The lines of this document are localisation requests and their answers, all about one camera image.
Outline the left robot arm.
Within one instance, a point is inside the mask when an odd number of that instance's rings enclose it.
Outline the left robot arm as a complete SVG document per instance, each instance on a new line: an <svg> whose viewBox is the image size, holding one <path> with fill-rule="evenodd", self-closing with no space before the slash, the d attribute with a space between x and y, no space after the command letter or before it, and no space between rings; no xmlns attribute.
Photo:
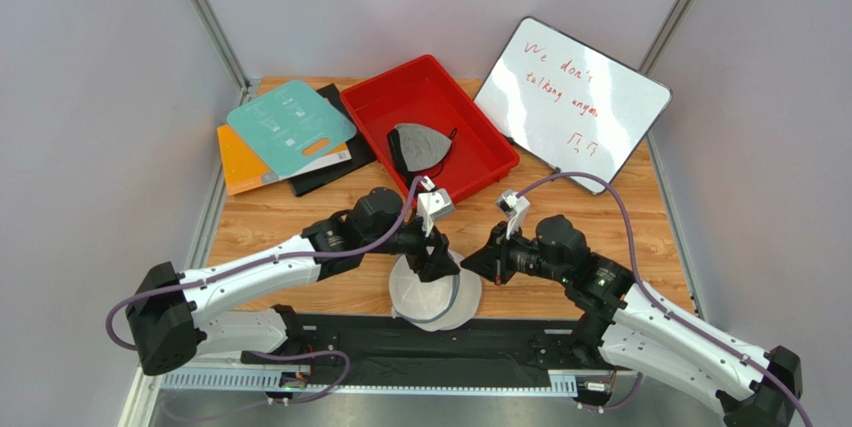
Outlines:
<svg viewBox="0 0 852 427"><path fill-rule="evenodd" d="M435 225L454 209L443 189L402 198L375 188L352 208L247 257L185 272L169 262L155 265L120 307L133 338L130 348L148 376L210 354L295 355L302 340L291 311L274 307L250 314L238 306L351 271L367 254L399 256L423 282L455 276L459 263Z"/></svg>

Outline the white mesh laundry bag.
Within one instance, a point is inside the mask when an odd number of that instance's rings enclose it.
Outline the white mesh laundry bag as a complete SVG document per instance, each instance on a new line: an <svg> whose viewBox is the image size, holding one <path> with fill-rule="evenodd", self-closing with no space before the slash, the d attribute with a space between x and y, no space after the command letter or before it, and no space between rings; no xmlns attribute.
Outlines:
<svg viewBox="0 0 852 427"><path fill-rule="evenodd" d="M388 279L391 317L401 318L427 332L461 327L477 313L482 280L466 269L456 275L424 283L399 256Z"/></svg>

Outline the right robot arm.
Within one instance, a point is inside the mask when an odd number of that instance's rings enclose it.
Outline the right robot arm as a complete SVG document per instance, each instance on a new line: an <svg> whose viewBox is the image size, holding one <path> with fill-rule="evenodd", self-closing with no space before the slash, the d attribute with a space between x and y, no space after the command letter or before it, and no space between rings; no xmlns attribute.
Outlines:
<svg viewBox="0 0 852 427"><path fill-rule="evenodd" d="M788 426L802 395L801 360L743 342L665 300L626 267L589 249L562 215L535 235L495 226L462 268L497 285L516 273L557 282L582 310L568 345L584 365L641 373L699 400L727 426Z"/></svg>

